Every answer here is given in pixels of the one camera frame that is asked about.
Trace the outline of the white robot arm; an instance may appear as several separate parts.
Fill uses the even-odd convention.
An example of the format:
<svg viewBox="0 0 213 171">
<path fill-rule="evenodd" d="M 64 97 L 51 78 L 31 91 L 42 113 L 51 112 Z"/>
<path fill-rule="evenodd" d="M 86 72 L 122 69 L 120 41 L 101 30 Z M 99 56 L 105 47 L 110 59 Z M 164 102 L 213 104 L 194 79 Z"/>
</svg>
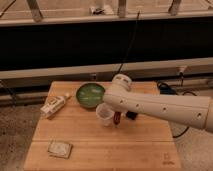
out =
<svg viewBox="0 0 213 171">
<path fill-rule="evenodd" d="M 142 113 L 213 133 L 211 97 L 136 93 L 131 91 L 131 85 L 127 75 L 115 75 L 103 101 L 115 111 Z"/>
</svg>

